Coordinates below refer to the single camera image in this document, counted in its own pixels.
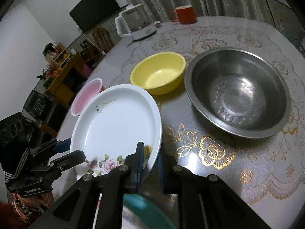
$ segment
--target screw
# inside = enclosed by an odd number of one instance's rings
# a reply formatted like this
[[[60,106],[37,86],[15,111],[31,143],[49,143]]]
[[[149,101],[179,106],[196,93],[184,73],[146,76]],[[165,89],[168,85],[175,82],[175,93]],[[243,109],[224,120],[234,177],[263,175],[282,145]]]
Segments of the screw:
[[[218,176],[216,176],[216,175],[209,175],[209,180],[211,181],[211,182],[216,182],[217,180],[218,180]]]
[[[120,171],[126,171],[126,170],[128,170],[128,166],[127,165],[121,165],[120,167],[119,167],[119,170]]]
[[[174,171],[182,171],[182,166],[180,166],[180,165],[175,165],[174,167],[173,167],[173,170]]]
[[[92,178],[93,178],[93,175],[91,175],[91,174],[86,174],[83,176],[84,181],[90,181]]]

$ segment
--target mug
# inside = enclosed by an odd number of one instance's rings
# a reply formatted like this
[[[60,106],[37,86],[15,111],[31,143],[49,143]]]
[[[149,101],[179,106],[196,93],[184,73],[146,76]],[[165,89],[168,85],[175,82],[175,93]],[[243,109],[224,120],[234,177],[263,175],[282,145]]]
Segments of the mug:
[[[173,20],[173,14],[176,13],[178,19]],[[197,21],[196,14],[191,5],[177,7],[170,15],[173,22],[180,22],[181,24],[191,24]]]

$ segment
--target table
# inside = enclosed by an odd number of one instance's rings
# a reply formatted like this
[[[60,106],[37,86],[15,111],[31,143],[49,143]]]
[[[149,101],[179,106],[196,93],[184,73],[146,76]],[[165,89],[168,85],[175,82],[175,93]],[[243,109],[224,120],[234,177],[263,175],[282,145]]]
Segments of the table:
[[[289,86],[289,120],[281,132],[268,139],[234,137],[211,125],[196,111],[181,83],[173,92],[154,97],[162,118],[166,151],[194,174],[217,174],[271,228],[288,228],[305,203],[305,59],[276,29],[230,17],[199,17],[191,25],[163,23],[155,35],[142,41],[122,39],[88,81],[100,77],[106,88],[129,83],[134,66],[153,53],[178,52],[189,63],[198,54],[218,47],[245,49],[272,63]],[[71,137],[76,121],[77,117],[68,113],[57,139]],[[55,198],[74,182],[72,170],[63,173],[53,184]],[[162,195],[156,166],[143,183],[141,194],[178,227],[177,197]]]
[[[72,70],[75,68],[84,78],[83,65],[85,64],[84,60],[79,53],[71,57],[71,60],[64,65],[57,77],[52,81],[48,86],[47,92],[53,94],[57,101],[62,104],[64,107],[69,108],[69,102],[74,97],[73,91],[71,91],[65,84],[63,84],[64,79]]]

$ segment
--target human hand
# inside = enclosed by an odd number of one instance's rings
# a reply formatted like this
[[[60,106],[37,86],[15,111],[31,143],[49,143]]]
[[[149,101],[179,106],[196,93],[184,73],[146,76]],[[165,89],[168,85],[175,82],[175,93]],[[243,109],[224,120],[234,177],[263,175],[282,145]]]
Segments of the human hand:
[[[22,198],[19,194],[17,194],[17,197],[21,201],[21,203],[30,207],[43,205],[44,207],[49,208],[54,203],[54,197],[52,192],[27,198]]]

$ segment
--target yellow bowl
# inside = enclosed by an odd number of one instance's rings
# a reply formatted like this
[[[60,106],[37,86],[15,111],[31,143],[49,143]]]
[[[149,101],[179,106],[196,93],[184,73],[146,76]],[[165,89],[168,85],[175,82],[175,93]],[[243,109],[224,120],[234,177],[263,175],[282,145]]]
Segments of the yellow bowl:
[[[161,52],[143,59],[132,70],[130,82],[151,95],[163,95],[178,87],[186,67],[182,55]]]

